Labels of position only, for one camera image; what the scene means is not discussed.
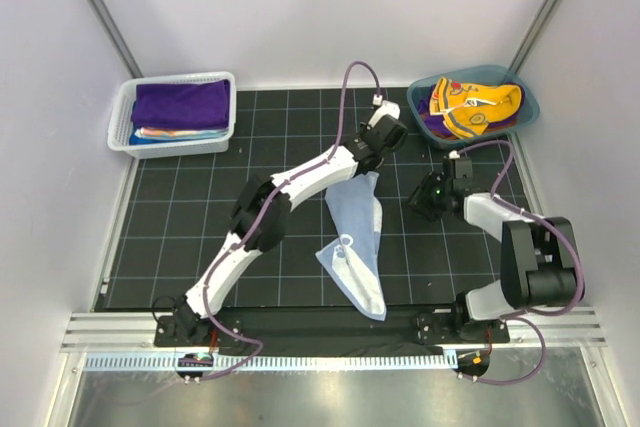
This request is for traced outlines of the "light blue white towel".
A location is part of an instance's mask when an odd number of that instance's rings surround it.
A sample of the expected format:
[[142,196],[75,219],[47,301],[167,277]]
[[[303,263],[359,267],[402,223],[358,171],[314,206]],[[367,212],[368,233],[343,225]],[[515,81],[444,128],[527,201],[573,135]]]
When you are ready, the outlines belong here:
[[375,196],[378,178],[378,173],[369,172],[326,190],[337,237],[316,253],[316,259],[360,314],[383,321],[387,305],[378,270],[383,221]]

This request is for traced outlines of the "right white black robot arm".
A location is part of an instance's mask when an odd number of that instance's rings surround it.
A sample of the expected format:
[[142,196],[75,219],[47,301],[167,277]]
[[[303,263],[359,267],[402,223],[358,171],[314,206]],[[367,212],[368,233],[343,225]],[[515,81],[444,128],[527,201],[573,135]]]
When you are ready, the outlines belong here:
[[447,154],[408,205],[431,222],[454,214],[500,242],[499,279],[459,293],[451,306],[446,326],[458,341],[480,343],[514,314],[549,307],[562,315],[582,301],[585,280],[570,221],[536,216],[481,189],[470,158]]

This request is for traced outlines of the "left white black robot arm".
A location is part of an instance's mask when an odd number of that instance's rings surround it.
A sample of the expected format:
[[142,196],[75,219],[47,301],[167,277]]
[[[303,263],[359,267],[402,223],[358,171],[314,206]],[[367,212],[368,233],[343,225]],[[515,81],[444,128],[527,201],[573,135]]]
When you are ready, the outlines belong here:
[[384,102],[358,132],[317,157],[270,177],[252,176],[230,214],[222,247],[203,276],[157,318],[156,347],[200,347],[215,329],[212,316],[249,265],[285,238],[291,213],[328,187],[378,168],[407,135],[400,107]]

